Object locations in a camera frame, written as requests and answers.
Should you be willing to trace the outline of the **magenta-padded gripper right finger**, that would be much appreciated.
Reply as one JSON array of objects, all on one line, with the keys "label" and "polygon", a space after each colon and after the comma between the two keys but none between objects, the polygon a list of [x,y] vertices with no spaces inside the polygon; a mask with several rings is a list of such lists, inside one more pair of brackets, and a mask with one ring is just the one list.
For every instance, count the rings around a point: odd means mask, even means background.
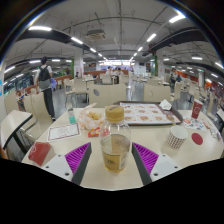
[{"label": "magenta-padded gripper right finger", "polygon": [[181,169],[167,154],[158,155],[137,143],[132,143],[132,154],[144,185],[150,184]]}]

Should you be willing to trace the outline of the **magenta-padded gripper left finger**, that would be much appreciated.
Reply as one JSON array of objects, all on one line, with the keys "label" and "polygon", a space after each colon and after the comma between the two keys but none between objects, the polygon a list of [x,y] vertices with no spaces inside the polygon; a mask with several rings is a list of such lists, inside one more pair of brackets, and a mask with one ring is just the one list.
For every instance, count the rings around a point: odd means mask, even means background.
[{"label": "magenta-padded gripper left finger", "polygon": [[83,179],[91,152],[91,143],[86,143],[66,155],[54,156],[42,169],[79,185]]}]

